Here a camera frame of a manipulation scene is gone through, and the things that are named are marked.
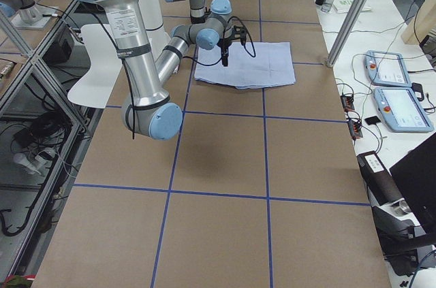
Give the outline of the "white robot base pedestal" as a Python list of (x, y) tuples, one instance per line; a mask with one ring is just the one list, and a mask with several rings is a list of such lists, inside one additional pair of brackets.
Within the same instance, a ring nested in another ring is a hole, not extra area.
[(139, 0), (140, 12), (150, 41), (153, 58), (157, 64), (157, 58), (164, 48), (170, 43), (170, 36), (164, 29), (159, 0)]

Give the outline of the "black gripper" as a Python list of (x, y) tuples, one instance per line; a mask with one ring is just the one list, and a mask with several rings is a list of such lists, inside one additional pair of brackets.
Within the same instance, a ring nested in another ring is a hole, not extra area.
[(210, 14), (211, 14), (211, 11), (209, 10), (209, 9), (205, 9), (205, 12), (204, 12), (204, 22), (206, 22), (206, 20), (208, 19), (208, 17), (210, 16)]
[(246, 26), (233, 25), (228, 29), (223, 38), (219, 40), (219, 47), (221, 48), (221, 64), (224, 67), (228, 66), (228, 48), (232, 45), (232, 42), (239, 41), (242, 46), (247, 43), (247, 28)]

